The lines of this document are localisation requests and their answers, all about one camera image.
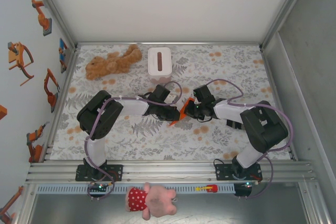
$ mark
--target pink plush toy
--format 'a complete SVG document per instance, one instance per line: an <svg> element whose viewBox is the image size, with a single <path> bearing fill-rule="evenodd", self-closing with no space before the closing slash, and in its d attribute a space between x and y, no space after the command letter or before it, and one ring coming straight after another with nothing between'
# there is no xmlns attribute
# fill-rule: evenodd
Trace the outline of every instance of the pink plush toy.
<svg viewBox="0 0 336 224"><path fill-rule="evenodd" d="M172 203L176 192L163 186L152 186L145 183L144 190L129 187L125 198L127 212L142 211L142 218L149 220L151 215L162 217L176 214L176 207Z"/></svg>

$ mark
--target white wall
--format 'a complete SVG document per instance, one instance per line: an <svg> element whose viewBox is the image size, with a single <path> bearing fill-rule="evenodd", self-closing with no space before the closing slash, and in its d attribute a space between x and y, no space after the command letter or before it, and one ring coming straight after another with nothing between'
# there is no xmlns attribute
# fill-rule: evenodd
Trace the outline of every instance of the white wall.
<svg viewBox="0 0 336 224"><path fill-rule="evenodd" d="M60 86L66 72L60 73L59 38L60 30L53 20L50 35L43 36L37 20L37 12L31 0L0 0L0 104L8 114L0 120L0 208L17 192L26 179L29 168L29 151L26 134L34 132L46 121L52 122L53 114L44 92L44 78L47 68L54 73ZM50 14L42 7L47 17ZM14 63L8 63L8 42L21 42L30 50L34 63L26 68L34 78L20 87L26 79L19 68L9 70ZM25 63L29 58L24 54ZM49 89L56 92L50 81ZM43 143L49 135L51 124L38 141Z"/></svg>
<svg viewBox="0 0 336 224"><path fill-rule="evenodd" d="M284 0L54 0L77 41L262 42Z"/></svg>

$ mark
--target teddy bear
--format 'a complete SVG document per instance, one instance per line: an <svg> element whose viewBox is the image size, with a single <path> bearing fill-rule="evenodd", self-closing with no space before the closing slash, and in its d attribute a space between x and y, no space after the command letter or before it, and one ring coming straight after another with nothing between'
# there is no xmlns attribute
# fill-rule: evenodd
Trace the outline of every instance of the teddy bear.
<svg viewBox="0 0 336 224"><path fill-rule="evenodd" d="M131 64L142 59L142 53L136 44L130 45L123 56L118 55L119 52L109 53L107 59L95 56L85 67L86 78L95 80L111 73L128 73Z"/></svg>
<svg viewBox="0 0 336 224"><path fill-rule="evenodd" d="M143 190L129 187L125 198L127 212L142 211L142 218L149 220L151 215L162 217L176 214L176 207L172 200L176 197L174 189L166 189L163 186L150 186L145 183Z"/></svg>

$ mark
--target table surface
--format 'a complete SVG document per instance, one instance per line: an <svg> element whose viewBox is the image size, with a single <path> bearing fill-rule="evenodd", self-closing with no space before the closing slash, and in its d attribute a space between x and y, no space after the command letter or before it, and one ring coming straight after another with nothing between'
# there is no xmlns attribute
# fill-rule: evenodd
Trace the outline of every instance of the table surface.
<svg viewBox="0 0 336 224"><path fill-rule="evenodd" d="M244 97L236 102L257 103L267 100L274 105L272 90L264 62L255 46L166 45L171 49L172 80L182 86L183 95L177 103L181 109L194 88L217 78L237 84ZM143 53L140 62L125 74L111 74L95 81L85 78L85 66L94 56L107 53L123 54L128 45L82 46L73 72L66 104L61 115L50 159L83 159L87 136L76 119L79 110L100 90L112 96L134 97L153 91L149 82L148 50L158 45L139 45ZM167 86L178 94L179 88ZM225 81L209 86L215 98L230 98L237 90ZM248 143L243 130L226 126L225 120L200 123L186 117L174 126L153 116L120 116L105 139L108 160L213 160L231 159ZM287 151L270 153L271 159L289 159Z"/></svg>

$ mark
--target brown teddy bear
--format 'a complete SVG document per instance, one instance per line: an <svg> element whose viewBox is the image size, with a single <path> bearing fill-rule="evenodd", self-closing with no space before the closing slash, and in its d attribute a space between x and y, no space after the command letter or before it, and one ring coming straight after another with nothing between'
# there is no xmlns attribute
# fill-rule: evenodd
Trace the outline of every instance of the brown teddy bear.
<svg viewBox="0 0 336 224"><path fill-rule="evenodd" d="M94 57L85 67L86 78L95 80L111 73L128 73L131 64L142 59L141 51L136 44L130 45L122 57L118 55L119 52L112 52L107 54L107 59Z"/></svg>

